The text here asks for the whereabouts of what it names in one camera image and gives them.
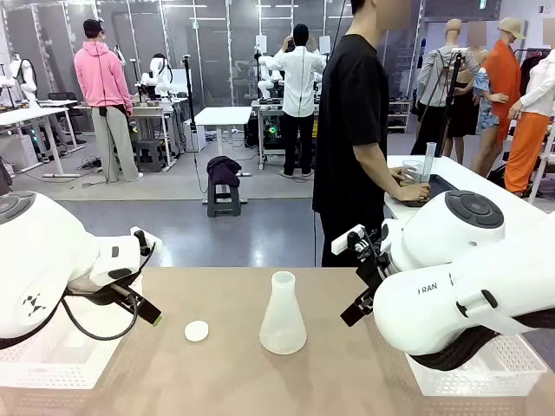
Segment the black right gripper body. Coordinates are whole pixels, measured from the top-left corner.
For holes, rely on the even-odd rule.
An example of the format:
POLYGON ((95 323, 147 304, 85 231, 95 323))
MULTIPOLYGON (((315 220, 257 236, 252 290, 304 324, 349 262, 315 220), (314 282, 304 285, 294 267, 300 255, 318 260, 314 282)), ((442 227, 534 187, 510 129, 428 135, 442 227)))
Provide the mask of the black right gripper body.
POLYGON ((358 303, 371 304, 378 287, 389 275, 391 266, 388 253, 368 255, 356 269, 356 274, 368 286, 358 297, 358 303))

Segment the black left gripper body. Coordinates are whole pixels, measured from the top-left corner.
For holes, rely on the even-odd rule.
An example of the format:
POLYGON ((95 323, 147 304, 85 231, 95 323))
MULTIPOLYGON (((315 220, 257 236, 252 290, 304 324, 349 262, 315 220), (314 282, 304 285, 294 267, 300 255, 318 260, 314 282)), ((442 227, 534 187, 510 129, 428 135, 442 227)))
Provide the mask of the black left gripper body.
POLYGON ((132 275, 114 280, 108 286, 108 302, 123 302, 130 304, 130 296, 133 296, 137 303, 141 303, 145 297, 142 286, 143 275, 132 275))

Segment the person's right hand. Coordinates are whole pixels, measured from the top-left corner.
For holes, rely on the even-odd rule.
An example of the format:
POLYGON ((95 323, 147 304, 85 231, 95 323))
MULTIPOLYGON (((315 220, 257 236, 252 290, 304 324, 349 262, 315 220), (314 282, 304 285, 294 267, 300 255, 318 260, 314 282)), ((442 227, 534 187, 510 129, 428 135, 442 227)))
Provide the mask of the person's right hand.
POLYGON ((398 185, 391 196, 401 202, 426 201, 430 197, 429 183, 398 185))

